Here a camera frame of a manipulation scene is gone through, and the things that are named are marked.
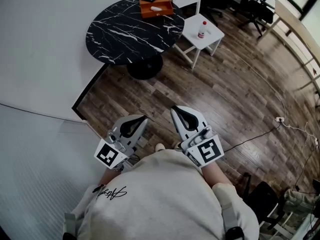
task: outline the table leg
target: table leg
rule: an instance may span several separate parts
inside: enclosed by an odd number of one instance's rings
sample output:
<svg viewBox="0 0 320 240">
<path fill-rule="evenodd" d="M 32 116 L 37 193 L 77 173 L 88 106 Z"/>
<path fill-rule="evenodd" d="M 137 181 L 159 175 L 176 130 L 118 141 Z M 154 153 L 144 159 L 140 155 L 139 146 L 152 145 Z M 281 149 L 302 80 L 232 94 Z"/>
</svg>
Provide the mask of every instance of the table leg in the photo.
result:
<svg viewBox="0 0 320 240">
<path fill-rule="evenodd" d="M 160 54 L 126 66 L 128 73 L 135 79 L 147 80 L 155 77 L 162 69 L 164 62 Z"/>
<path fill-rule="evenodd" d="M 277 18 L 275 22 L 266 30 L 266 32 L 264 32 L 262 36 L 258 37 L 258 41 L 260 42 L 262 39 L 264 39 L 264 37 L 271 32 L 271 30 L 278 24 L 279 21 L 280 18 Z"/>
<path fill-rule="evenodd" d="M 314 79 L 312 79 L 311 81 L 307 82 L 304 86 L 300 87 L 299 90 L 302 90 L 303 88 L 307 87 L 308 85 L 314 83 L 318 78 L 320 78 L 320 74 L 317 75 Z"/>
<path fill-rule="evenodd" d="M 198 60 L 199 54 L 200 54 L 201 50 L 200 49 L 196 49 L 195 55 L 194 55 L 194 59 L 193 59 L 193 63 L 192 63 L 192 70 L 194 69 L 196 62 Z"/>
</svg>

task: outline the black office chair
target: black office chair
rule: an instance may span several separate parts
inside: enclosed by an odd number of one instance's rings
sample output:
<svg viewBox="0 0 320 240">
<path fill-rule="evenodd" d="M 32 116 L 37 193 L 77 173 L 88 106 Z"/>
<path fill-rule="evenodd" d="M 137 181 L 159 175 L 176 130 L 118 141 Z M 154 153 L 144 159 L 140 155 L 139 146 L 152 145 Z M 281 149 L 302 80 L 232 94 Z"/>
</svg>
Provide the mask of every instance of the black office chair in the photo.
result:
<svg viewBox="0 0 320 240">
<path fill-rule="evenodd" d="M 187 8 L 192 8 L 195 9 L 196 6 L 195 5 L 189 5 L 189 6 L 185 6 L 184 10 L 186 10 Z M 202 15 L 206 15 L 207 18 L 216 26 L 218 26 L 218 23 L 216 22 L 216 20 L 214 19 L 214 17 L 212 16 L 212 14 L 216 14 L 219 15 L 220 18 L 223 17 L 223 14 L 221 11 L 219 10 L 215 10 L 216 9 L 220 9 L 220 10 L 224 10 L 227 8 L 227 0 L 201 0 L 201 5 L 200 5 L 200 13 Z"/>
<path fill-rule="evenodd" d="M 269 9 L 275 9 L 273 6 L 267 3 L 267 0 L 260 0 L 260 2 L 255 0 L 241 0 L 240 9 L 236 10 L 233 14 L 236 15 L 240 13 L 247 17 L 249 20 L 239 25 L 239 28 L 243 26 L 253 23 L 258 30 L 260 36 L 262 36 L 261 30 L 258 24 L 263 26 L 263 30 L 265 30 L 265 26 L 260 21 L 265 21 L 266 23 L 272 23 L 274 20 L 274 13 Z"/>
<path fill-rule="evenodd" d="M 282 209 L 283 201 L 278 199 L 274 190 L 264 181 L 249 194 L 251 175 L 246 172 L 244 177 L 248 177 L 248 181 L 242 196 L 243 201 L 253 210 L 260 225 L 262 222 L 267 222 L 270 223 L 267 229 L 273 229 L 286 214 Z M 276 207 L 278 207 L 277 218 L 270 218 L 269 215 Z"/>
</svg>

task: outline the white bottle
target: white bottle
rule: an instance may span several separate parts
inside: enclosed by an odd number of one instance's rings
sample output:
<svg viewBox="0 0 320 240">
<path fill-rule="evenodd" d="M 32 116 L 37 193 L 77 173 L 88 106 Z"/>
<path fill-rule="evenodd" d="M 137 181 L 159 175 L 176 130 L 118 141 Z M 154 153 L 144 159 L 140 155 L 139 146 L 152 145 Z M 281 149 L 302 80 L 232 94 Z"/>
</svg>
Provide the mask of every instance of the white bottle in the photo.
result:
<svg viewBox="0 0 320 240">
<path fill-rule="evenodd" d="M 204 21 L 204 22 L 202 22 L 202 24 L 200 26 L 199 33 L 198 33 L 198 38 L 204 38 L 205 37 L 206 28 L 207 28 L 207 22 Z"/>
</svg>

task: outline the black signature print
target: black signature print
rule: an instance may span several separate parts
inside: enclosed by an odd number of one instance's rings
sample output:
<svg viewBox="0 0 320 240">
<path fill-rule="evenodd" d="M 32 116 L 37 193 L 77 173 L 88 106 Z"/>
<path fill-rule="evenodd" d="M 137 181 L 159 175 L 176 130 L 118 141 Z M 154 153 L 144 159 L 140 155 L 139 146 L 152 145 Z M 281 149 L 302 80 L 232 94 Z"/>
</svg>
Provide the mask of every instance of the black signature print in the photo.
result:
<svg viewBox="0 0 320 240">
<path fill-rule="evenodd" d="M 101 195 L 105 195 L 106 198 L 110 198 L 110 200 L 114 199 L 114 198 L 120 198 L 125 196 L 128 192 L 126 191 L 122 191 L 123 189 L 125 189 L 127 186 L 124 186 L 123 188 L 121 188 L 118 192 L 116 192 L 117 188 L 115 188 L 113 191 L 109 191 L 109 189 L 107 188 L 105 191 L 102 191 L 100 194 L 98 194 L 98 197 Z"/>
</svg>

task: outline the orange box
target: orange box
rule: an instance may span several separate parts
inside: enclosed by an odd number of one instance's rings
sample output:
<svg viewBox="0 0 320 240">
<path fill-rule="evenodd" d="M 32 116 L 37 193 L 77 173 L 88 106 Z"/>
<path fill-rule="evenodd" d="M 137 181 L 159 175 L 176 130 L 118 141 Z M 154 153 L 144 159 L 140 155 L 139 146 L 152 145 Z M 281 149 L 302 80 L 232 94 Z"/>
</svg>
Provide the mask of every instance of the orange box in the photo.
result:
<svg viewBox="0 0 320 240">
<path fill-rule="evenodd" d="M 172 15 L 174 14 L 174 8 L 172 7 L 170 0 L 155 0 L 154 2 L 147 2 L 147 1 L 139 1 L 140 8 L 141 8 L 141 16 L 142 18 L 150 18 L 150 17 L 157 17 L 161 15 Z M 162 10 L 153 11 L 151 7 L 158 7 Z"/>
</svg>

